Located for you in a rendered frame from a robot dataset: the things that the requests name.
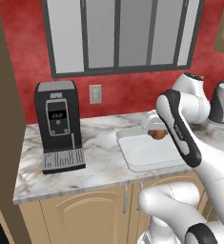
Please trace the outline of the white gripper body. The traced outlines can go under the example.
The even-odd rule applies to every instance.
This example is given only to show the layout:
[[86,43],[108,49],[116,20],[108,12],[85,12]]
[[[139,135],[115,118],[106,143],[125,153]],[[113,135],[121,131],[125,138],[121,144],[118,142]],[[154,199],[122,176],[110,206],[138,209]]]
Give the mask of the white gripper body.
[[149,111],[142,119],[141,126],[145,131],[164,130],[165,124],[162,122],[156,110]]

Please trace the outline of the orange tangerine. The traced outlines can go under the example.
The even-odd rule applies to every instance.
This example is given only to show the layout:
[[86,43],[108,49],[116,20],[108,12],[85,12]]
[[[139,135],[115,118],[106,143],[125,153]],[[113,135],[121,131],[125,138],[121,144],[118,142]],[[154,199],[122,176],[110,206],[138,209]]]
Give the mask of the orange tangerine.
[[155,140],[161,140],[166,136],[166,131],[165,130],[152,130],[150,132],[150,135]]

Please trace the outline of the white tupperware container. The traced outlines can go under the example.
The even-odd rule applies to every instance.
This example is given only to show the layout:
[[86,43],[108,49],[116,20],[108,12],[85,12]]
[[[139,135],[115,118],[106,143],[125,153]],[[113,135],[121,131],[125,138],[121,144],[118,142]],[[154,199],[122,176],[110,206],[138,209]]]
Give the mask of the white tupperware container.
[[116,140],[128,168],[135,173],[189,166],[183,161],[171,137],[155,140],[141,127],[122,129]]

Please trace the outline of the dark framed window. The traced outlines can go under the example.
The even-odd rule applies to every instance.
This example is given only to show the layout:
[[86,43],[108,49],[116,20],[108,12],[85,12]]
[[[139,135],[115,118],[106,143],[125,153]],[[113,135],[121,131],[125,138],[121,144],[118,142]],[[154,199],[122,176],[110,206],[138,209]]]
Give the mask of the dark framed window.
[[205,0],[41,0],[53,78],[186,70]]

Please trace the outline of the black coffee machine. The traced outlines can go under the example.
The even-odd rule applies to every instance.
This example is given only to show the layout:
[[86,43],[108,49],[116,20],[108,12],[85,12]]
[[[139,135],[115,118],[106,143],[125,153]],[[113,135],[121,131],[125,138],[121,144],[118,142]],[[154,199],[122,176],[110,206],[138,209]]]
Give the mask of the black coffee machine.
[[38,83],[34,107],[43,145],[43,174],[85,169],[75,84],[72,81]]

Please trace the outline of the beige cupboard door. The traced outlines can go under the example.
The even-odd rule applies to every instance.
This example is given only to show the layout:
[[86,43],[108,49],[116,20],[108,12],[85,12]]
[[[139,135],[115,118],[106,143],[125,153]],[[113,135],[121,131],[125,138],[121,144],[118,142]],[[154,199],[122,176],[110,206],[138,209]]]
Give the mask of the beige cupboard door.
[[137,244],[137,240],[149,227],[150,217],[137,209],[137,197],[141,188],[150,187],[159,183],[170,183],[174,181],[191,181],[200,192],[200,201],[197,209],[207,220],[215,220],[215,213],[211,201],[205,192],[203,185],[195,173],[186,173],[164,178],[139,181],[132,184],[132,198],[130,208],[130,224],[128,232],[128,244]]
[[127,244],[132,187],[124,186],[41,200],[51,244]]

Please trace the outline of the brown tall cabinet panel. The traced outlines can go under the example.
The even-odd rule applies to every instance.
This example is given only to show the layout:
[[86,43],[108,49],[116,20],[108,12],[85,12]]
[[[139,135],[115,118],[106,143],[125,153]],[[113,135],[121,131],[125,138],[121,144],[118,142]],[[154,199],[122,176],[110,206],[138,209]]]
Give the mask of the brown tall cabinet panel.
[[12,202],[25,119],[0,16],[0,214],[10,244],[31,244],[23,216]]

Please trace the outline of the grey wall outlet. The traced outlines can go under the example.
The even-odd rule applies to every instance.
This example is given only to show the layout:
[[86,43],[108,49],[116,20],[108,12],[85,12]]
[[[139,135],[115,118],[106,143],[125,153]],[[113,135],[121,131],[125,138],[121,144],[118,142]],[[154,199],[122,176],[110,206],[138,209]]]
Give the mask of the grey wall outlet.
[[101,104],[102,103],[102,86],[101,85],[90,85],[90,103]]

